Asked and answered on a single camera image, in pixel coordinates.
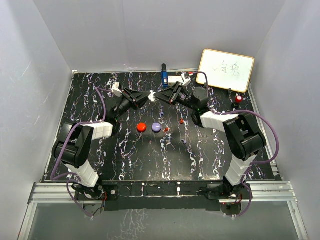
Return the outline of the white earbud charging case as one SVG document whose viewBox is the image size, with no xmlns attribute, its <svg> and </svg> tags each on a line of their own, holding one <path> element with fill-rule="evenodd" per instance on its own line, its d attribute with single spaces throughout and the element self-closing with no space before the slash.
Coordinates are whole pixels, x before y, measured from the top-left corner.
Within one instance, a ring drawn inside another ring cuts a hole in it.
<svg viewBox="0 0 320 240">
<path fill-rule="evenodd" d="M 150 94 L 148 95 L 148 99 L 154 103 L 156 101 L 155 92 L 153 90 L 150 90 Z"/>
</svg>

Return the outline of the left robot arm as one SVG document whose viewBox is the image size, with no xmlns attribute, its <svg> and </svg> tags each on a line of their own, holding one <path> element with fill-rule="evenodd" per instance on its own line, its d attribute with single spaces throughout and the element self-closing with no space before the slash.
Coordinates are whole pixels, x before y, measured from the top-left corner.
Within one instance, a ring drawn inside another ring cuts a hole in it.
<svg viewBox="0 0 320 240">
<path fill-rule="evenodd" d="M 65 123 L 57 136 L 51 156 L 56 164 L 50 175 L 56 181 L 63 175 L 56 175 L 58 166 L 63 163 L 69 170 L 73 187 L 86 197 L 97 200 L 102 197 L 104 188 L 98 173 L 93 169 L 88 157 L 91 144 L 95 140 L 113 137 L 120 129 L 119 118 L 129 109 L 141 109 L 147 101 L 154 101 L 154 91 L 123 90 L 115 87 L 111 93 L 119 98 L 111 108 L 102 100 L 102 117 L 97 121 Z"/>
</svg>

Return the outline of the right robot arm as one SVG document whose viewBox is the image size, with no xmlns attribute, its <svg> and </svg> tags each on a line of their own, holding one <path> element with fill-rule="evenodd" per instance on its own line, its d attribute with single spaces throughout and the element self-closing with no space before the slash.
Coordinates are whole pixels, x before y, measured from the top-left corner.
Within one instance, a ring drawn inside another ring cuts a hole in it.
<svg viewBox="0 0 320 240">
<path fill-rule="evenodd" d="M 233 199 L 238 196 L 246 187 L 247 171 L 250 170 L 259 152 L 267 145 L 266 138 L 257 123 L 259 115 L 249 110 L 214 113 L 209 108 L 207 89 L 196 87 L 193 92 L 188 92 L 179 82 L 156 92 L 154 97 L 167 104 L 179 103 L 192 110 L 191 118 L 196 126 L 226 134 L 232 158 L 222 184 L 216 187 L 202 187 L 200 192 L 207 198 Z"/>
</svg>

